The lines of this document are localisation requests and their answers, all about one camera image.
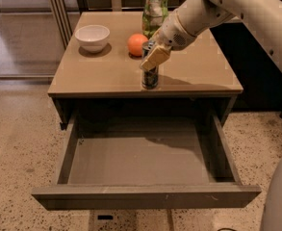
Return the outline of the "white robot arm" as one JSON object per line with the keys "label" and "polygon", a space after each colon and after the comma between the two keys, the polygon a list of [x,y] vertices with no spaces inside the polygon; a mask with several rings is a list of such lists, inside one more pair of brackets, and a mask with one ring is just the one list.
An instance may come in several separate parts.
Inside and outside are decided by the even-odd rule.
{"label": "white robot arm", "polygon": [[192,44],[205,30],[237,17],[263,47],[282,73],[282,1],[280,0],[186,0],[164,20],[152,36],[143,58],[145,71],[164,63],[171,51]]}

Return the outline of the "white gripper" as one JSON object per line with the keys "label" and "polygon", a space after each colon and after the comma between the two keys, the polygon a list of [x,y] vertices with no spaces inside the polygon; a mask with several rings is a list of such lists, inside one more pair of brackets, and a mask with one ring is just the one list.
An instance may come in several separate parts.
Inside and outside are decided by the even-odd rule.
{"label": "white gripper", "polygon": [[195,41],[182,26],[178,12],[173,11],[163,22],[162,26],[149,39],[152,47],[141,61],[141,69],[150,71],[170,58],[171,49],[180,51]]}

